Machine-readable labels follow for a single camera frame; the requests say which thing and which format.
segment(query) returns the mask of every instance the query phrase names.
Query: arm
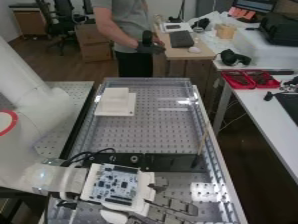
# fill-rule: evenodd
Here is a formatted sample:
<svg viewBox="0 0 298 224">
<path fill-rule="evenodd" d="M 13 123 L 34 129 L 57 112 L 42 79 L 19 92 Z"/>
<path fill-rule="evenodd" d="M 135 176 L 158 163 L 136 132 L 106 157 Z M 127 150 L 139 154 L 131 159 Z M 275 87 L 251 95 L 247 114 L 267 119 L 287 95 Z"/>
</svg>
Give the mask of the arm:
<svg viewBox="0 0 298 224">
<path fill-rule="evenodd" d="M 138 46 L 138 41 L 128 37 L 127 34 L 124 34 L 119 29 L 111 19 L 111 11 L 106 8 L 95 7 L 94 15 L 99 33 L 119 45 L 135 49 Z"/>
</svg>

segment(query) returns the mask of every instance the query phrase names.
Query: person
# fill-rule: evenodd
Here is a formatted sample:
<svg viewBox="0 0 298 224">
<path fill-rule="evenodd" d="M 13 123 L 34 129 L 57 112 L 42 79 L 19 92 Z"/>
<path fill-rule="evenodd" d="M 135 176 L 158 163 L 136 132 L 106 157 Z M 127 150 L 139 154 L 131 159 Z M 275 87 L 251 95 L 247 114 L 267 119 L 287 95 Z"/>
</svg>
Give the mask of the person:
<svg viewBox="0 0 298 224">
<path fill-rule="evenodd" d="M 91 6 L 98 31 L 114 42 L 119 77 L 151 77 L 152 53 L 163 52 L 163 43 L 154 35 L 156 45 L 140 42 L 150 30 L 146 0 L 91 0 Z"/>
</svg>

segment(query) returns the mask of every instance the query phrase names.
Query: office chair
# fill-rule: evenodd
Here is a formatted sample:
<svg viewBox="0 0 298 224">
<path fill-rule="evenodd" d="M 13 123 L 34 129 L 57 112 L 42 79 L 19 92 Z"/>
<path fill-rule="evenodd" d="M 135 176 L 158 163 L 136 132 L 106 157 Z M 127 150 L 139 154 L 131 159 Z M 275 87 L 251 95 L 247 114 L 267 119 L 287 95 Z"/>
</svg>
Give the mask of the office chair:
<svg viewBox="0 0 298 224">
<path fill-rule="evenodd" d="M 74 35 L 74 23 L 66 16 L 61 16 L 61 14 L 57 15 L 57 12 L 49 11 L 49 5 L 43 2 L 43 0 L 35 0 L 35 3 L 38 5 L 41 14 L 45 19 L 45 33 L 50 37 L 59 37 L 59 41 L 50 44 L 46 47 L 46 50 L 51 47 L 58 47 L 59 49 L 59 55 L 63 55 L 63 47 L 66 42 L 75 43 L 75 35 Z"/>
<path fill-rule="evenodd" d="M 58 21 L 71 21 L 73 23 L 81 23 L 86 20 L 85 15 L 73 14 L 73 5 L 70 0 L 54 0 L 55 15 L 62 16 Z"/>
<path fill-rule="evenodd" d="M 85 14 L 86 15 L 92 15 L 92 7 L 91 7 L 91 3 L 90 3 L 90 0 L 82 0 L 82 3 L 83 3 L 83 11 L 85 11 Z"/>
<path fill-rule="evenodd" d="M 92 7 L 91 7 L 91 3 L 90 0 L 82 0 L 83 6 L 82 9 L 85 11 L 85 15 L 92 15 Z M 86 19 L 85 24 L 95 24 L 95 19 Z"/>
</svg>

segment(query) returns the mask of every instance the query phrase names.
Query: mounting hole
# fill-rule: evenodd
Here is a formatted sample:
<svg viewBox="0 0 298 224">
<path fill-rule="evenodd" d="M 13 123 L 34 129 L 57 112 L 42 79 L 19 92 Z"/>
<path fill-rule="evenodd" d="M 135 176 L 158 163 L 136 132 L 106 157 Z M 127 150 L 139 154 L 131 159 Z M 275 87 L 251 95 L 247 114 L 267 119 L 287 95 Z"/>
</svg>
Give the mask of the mounting hole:
<svg viewBox="0 0 298 224">
<path fill-rule="evenodd" d="M 130 157 L 130 162 L 131 163 L 136 163 L 138 162 L 138 157 L 136 156 L 131 156 Z"/>
</svg>

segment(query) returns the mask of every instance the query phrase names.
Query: white circuit board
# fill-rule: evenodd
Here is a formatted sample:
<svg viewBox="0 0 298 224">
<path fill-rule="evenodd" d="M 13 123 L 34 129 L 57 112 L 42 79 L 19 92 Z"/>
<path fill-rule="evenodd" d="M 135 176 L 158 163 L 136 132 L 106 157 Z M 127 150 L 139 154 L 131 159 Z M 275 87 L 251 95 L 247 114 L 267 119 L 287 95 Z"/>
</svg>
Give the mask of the white circuit board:
<svg viewBox="0 0 298 224">
<path fill-rule="evenodd" d="M 91 166 L 91 169 L 91 180 L 87 178 L 87 182 L 91 181 L 87 201 L 131 206 L 136 194 L 138 169 L 111 164 Z"/>
</svg>

